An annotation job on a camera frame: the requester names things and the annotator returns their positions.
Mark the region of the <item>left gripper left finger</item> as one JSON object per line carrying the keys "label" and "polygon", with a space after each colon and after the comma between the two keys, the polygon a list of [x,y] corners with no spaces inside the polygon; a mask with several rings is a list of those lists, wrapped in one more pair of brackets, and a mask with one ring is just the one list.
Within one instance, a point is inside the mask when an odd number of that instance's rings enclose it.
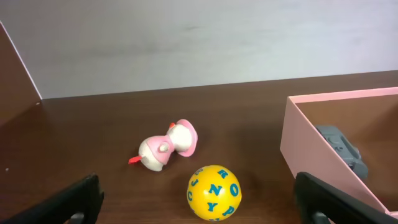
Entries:
{"label": "left gripper left finger", "polygon": [[96,174],[90,174],[3,223],[96,223],[104,192]]}

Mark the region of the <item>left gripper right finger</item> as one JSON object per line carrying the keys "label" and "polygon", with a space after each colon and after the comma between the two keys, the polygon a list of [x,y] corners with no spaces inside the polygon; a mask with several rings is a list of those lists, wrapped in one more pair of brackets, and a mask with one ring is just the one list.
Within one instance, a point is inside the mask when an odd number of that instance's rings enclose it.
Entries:
{"label": "left gripper right finger", "polygon": [[294,196],[302,223],[397,223],[396,218],[362,203],[308,172],[297,174]]}

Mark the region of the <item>grey yellow toy truck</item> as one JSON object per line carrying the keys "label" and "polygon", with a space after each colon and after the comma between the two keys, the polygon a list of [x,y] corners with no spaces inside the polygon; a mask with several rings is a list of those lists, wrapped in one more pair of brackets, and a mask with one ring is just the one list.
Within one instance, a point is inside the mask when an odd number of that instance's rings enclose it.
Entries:
{"label": "grey yellow toy truck", "polygon": [[359,149],[353,146],[336,126],[316,125],[315,128],[360,179],[368,177],[369,170]]}

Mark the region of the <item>pink cardboard box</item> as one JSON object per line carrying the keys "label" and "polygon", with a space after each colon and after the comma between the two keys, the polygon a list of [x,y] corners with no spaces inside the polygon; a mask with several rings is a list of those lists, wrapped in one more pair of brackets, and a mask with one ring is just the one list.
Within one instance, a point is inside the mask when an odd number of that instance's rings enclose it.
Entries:
{"label": "pink cardboard box", "polygon": [[397,218],[397,88],[290,96],[280,151],[308,172]]}

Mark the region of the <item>yellow letter ball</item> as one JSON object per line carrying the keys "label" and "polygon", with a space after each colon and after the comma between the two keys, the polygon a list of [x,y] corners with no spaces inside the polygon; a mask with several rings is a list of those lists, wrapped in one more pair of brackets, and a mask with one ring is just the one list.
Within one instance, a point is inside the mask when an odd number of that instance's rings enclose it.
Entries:
{"label": "yellow letter ball", "polygon": [[220,222],[238,209],[242,190],[237,177],[230,170],[209,165],[191,176],[186,196],[195,215],[203,220]]}

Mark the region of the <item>pink white toy duck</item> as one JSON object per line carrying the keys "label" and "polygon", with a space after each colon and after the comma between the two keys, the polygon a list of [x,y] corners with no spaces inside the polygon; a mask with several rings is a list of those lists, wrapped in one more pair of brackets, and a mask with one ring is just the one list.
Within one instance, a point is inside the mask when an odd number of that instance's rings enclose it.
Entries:
{"label": "pink white toy duck", "polygon": [[138,155],[128,160],[128,164],[141,162],[146,168],[160,172],[173,152],[190,157],[196,149],[198,134],[186,119],[171,123],[166,135],[152,136],[141,143]]}

